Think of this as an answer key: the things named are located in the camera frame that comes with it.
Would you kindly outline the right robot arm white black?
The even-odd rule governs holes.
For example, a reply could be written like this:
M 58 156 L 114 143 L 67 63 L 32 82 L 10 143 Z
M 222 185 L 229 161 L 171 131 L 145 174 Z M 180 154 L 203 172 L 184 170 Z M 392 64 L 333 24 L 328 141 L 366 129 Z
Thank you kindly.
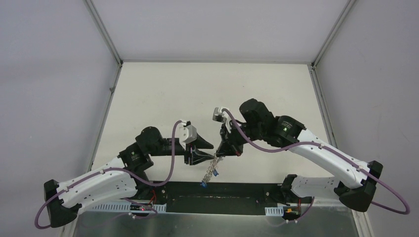
M 364 162 L 342 153 L 296 119 L 273 115 L 256 99 L 245 101 L 239 110 L 245 120 L 243 123 L 232 118 L 225 107 L 214 109 L 213 120 L 222 124 L 218 157 L 240 156 L 244 144 L 264 141 L 278 151 L 302 156 L 330 173 L 330 177 L 287 175 L 279 188 L 282 203 L 320 197 L 338 200 L 355 211 L 368 210 L 383 169 L 381 163 Z

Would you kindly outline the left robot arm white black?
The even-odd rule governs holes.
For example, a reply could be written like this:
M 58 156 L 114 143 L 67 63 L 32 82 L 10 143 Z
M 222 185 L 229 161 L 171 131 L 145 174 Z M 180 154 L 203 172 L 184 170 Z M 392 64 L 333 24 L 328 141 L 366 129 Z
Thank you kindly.
M 164 186 L 170 180 L 174 170 L 171 164 L 164 181 L 150 181 L 145 170 L 153 166 L 152 156 L 183 156 L 186 164 L 196 165 L 212 159 L 213 155 L 204 150 L 213 148 L 190 123 L 174 127 L 170 138 L 164 138 L 156 127 L 146 127 L 133 144 L 103 166 L 68 181 L 45 182 L 45 203 L 40 211 L 46 209 L 48 226 L 58 228 L 98 204 L 132 197 L 146 199 L 154 187 Z

